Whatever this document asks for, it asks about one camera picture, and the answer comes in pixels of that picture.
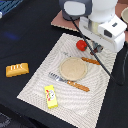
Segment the table surface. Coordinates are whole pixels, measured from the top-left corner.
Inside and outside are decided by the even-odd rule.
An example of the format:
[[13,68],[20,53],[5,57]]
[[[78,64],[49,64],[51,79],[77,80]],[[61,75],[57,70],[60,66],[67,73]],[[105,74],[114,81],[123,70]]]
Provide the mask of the table surface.
[[[63,33],[78,32],[51,26],[60,11],[58,1],[25,0],[0,20],[0,104],[33,118],[50,128],[73,128],[71,124],[50,115],[16,97],[41,65]],[[117,54],[112,75],[122,81],[122,64],[126,47]],[[30,73],[6,77],[6,67],[28,63]],[[128,59],[124,86],[109,81],[96,128],[128,127]]]

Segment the small red object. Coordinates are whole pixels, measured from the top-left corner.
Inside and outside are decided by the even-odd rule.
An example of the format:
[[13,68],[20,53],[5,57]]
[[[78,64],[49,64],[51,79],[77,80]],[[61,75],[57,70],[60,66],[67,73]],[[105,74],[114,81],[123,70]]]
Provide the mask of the small red object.
[[85,49],[87,48],[87,44],[85,41],[83,40],[79,40],[77,43],[76,43],[76,47],[81,50],[81,51],[85,51]]

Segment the striped placemat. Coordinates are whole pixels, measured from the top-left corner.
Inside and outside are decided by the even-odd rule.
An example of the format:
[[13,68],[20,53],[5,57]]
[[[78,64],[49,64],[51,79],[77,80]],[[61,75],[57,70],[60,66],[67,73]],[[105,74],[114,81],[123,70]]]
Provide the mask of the striped placemat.
[[[78,128],[95,128],[107,89],[109,76],[100,65],[87,63],[88,72],[85,78],[77,81],[90,89],[89,92],[79,90],[63,82],[56,82],[48,77],[49,72],[60,76],[59,65],[68,57],[86,57],[95,59],[90,50],[82,52],[76,48],[76,42],[81,38],[62,34],[48,56],[42,62],[27,85],[17,98],[32,104]],[[100,60],[111,72],[116,53],[103,49],[97,53]],[[58,107],[48,109],[44,87],[53,85]]]

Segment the black cable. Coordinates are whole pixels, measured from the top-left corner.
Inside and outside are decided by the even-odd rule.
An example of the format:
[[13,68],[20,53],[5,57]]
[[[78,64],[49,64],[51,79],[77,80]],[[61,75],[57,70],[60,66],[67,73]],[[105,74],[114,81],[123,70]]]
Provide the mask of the black cable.
[[100,59],[97,57],[97,55],[94,53],[93,49],[91,48],[91,46],[89,45],[88,41],[86,40],[86,38],[84,37],[84,35],[82,34],[82,32],[80,31],[80,29],[78,28],[78,26],[75,24],[74,20],[72,19],[72,17],[70,17],[72,23],[74,24],[74,26],[76,27],[76,29],[79,31],[80,35],[82,36],[82,38],[84,39],[84,41],[87,43],[89,49],[91,50],[91,52],[93,53],[93,55],[95,56],[95,58],[97,59],[97,61],[100,63],[100,65],[103,67],[103,69],[107,72],[107,74],[110,76],[110,78],[118,85],[120,86],[123,86],[124,85],[124,82],[125,82],[125,71],[124,71],[124,68],[125,68],[125,62],[126,62],[126,58],[127,58],[127,55],[128,55],[128,49],[127,49],[127,52],[126,52],[126,55],[125,55],[125,58],[124,58],[124,63],[123,63],[123,77],[124,77],[124,80],[122,83],[118,83],[115,78],[111,75],[111,73],[106,69],[106,67],[102,64],[102,62],[100,61]]

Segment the wooden knife handle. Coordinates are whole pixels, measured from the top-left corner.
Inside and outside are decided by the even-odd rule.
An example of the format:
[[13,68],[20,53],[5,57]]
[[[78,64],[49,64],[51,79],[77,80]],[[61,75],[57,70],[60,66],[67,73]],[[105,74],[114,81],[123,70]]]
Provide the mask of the wooden knife handle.
[[85,57],[82,57],[81,59],[83,61],[86,61],[86,62],[89,62],[89,63],[100,65],[100,63],[97,60],[92,60],[92,59],[88,59],[88,58],[85,58]]
[[77,84],[77,83],[75,83],[73,81],[68,81],[67,84],[69,84],[71,86],[74,86],[74,87],[76,87],[78,89],[81,89],[83,91],[86,91],[86,92],[90,91],[88,87],[85,87],[83,85]]

